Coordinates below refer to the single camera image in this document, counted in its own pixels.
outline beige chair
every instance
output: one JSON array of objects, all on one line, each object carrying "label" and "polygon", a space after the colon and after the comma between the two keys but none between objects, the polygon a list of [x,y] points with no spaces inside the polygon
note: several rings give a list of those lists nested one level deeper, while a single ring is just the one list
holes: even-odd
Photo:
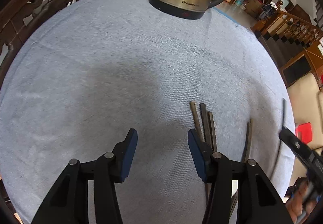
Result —
[{"label": "beige chair", "polygon": [[[308,143],[308,146],[321,154],[323,149],[323,93],[319,90],[314,75],[309,73],[303,76],[295,84],[291,85],[287,91],[295,123],[311,123],[313,140]],[[305,174],[305,167],[298,159],[295,159],[289,185],[293,185],[298,177],[304,177]]]}]

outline black kettle base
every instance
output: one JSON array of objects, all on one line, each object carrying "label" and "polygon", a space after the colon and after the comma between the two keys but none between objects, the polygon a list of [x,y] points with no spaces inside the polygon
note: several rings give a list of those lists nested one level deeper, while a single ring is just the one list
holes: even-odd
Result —
[{"label": "black kettle base", "polygon": [[177,8],[175,6],[161,2],[160,0],[148,0],[148,1],[153,7],[155,7],[156,9],[164,13],[177,16],[180,18],[184,18],[184,19],[197,20],[197,19],[200,19],[205,13],[205,12],[192,12],[181,8]]}]

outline red plastic object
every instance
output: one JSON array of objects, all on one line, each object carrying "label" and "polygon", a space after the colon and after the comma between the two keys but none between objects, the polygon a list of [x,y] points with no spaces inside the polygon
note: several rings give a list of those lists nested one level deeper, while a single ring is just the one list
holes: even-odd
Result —
[{"label": "red plastic object", "polygon": [[308,144],[312,141],[312,125],[311,123],[305,123],[299,125],[296,128],[296,136],[304,143]]}]

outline silver bolt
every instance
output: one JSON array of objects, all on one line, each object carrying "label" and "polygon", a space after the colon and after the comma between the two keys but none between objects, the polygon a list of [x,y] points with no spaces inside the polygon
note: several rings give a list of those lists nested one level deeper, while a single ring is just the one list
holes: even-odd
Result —
[{"label": "silver bolt", "polygon": [[253,159],[249,159],[248,164],[251,165],[251,166],[255,166],[257,164],[257,162],[254,161]]},{"label": "silver bolt", "polygon": [[221,154],[221,153],[219,153],[219,152],[214,152],[214,153],[212,154],[212,156],[213,156],[214,158],[221,158],[221,157],[222,157],[222,154]]},{"label": "silver bolt", "polygon": [[113,156],[114,156],[114,154],[113,154],[112,152],[106,152],[106,153],[104,154],[104,157],[105,157],[105,158],[113,158]]},{"label": "silver bolt", "polygon": [[78,162],[78,160],[77,160],[76,158],[72,158],[72,159],[69,161],[69,164],[70,164],[71,166],[74,166],[74,165],[76,165],[76,164],[77,164],[77,162]]}]

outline round table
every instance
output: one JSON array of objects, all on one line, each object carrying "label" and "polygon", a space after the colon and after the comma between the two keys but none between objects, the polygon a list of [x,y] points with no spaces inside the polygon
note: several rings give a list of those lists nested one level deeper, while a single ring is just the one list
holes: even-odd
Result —
[{"label": "round table", "polygon": [[[213,112],[218,151],[232,160],[240,161],[253,118],[250,158],[267,175],[275,170],[283,196],[294,156],[283,145],[274,169],[282,98],[282,78],[254,34],[214,9],[185,20],[148,0],[81,0],[38,28],[10,67],[0,172],[28,224],[71,158],[95,160],[135,128],[130,175],[116,185],[124,223],[201,223],[189,101]],[[294,130],[289,101],[286,125]]]}]

